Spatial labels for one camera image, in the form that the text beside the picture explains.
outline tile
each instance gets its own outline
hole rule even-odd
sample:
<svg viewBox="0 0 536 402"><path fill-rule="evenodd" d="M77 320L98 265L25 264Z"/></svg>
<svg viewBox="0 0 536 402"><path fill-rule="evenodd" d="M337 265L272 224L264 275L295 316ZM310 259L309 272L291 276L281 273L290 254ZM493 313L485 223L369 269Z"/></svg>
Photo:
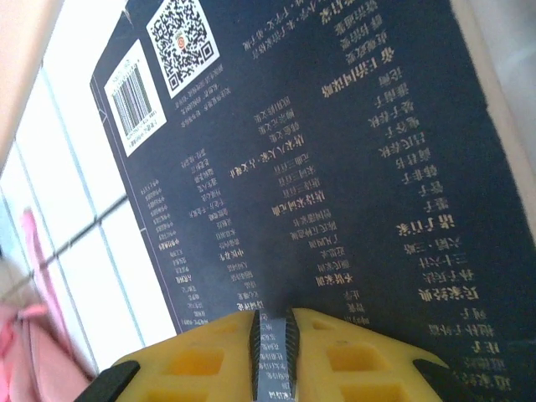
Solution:
<svg viewBox="0 0 536 402"><path fill-rule="evenodd" d="M9 258L20 270L23 276L26 276L30 269L28 260L23 249L17 230L13 227L11 214L8 210L8 204L0 191L0 246L5 258Z"/></svg>
<svg viewBox="0 0 536 402"><path fill-rule="evenodd" d="M89 83L50 81L50 85L95 211L101 214L125 188Z"/></svg>
<svg viewBox="0 0 536 402"><path fill-rule="evenodd" d="M99 370L94 361L91 346L87 342L80 317L76 311L76 305L70 297L69 290L65 285L64 277L61 275L60 266L57 261L49 265L49 273L54 286L54 291L58 297L59 308L61 308L65 326L69 332L70 341L75 350L76 359L86 373L95 375Z"/></svg>
<svg viewBox="0 0 536 402"><path fill-rule="evenodd" d="M142 347L101 233L93 229L60 256L99 370Z"/></svg>
<svg viewBox="0 0 536 402"><path fill-rule="evenodd" d="M88 224L93 214L41 75L18 128L17 144L50 239L60 247Z"/></svg>
<svg viewBox="0 0 536 402"><path fill-rule="evenodd" d="M8 204L9 212L11 213L14 228L18 234L22 243L23 252L26 256L26 260L29 263L29 255L24 244L24 231L20 224L20 219L23 216L23 212L26 208L31 208L35 222L37 225L37 231L41 246L45 257L50 257L53 254L53 248L50 244L49 236L44 225L44 219L39 208L35 203L32 190L29 182L26 179L26 175L23 170L23 164L21 163L18 155L17 146L13 145L11 152L9 153L8 160L4 166L2 176L0 177L0 188L2 188L3 197Z"/></svg>
<svg viewBox="0 0 536 402"><path fill-rule="evenodd" d="M102 223L146 345L176 335L130 203Z"/></svg>
<svg viewBox="0 0 536 402"><path fill-rule="evenodd" d="M53 82L89 85L125 6L126 0L64 1L44 55L44 67Z"/></svg>
<svg viewBox="0 0 536 402"><path fill-rule="evenodd" d="M126 0L65 1L44 56L44 74L97 214L125 193L90 89L93 69L125 4Z"/></svg>

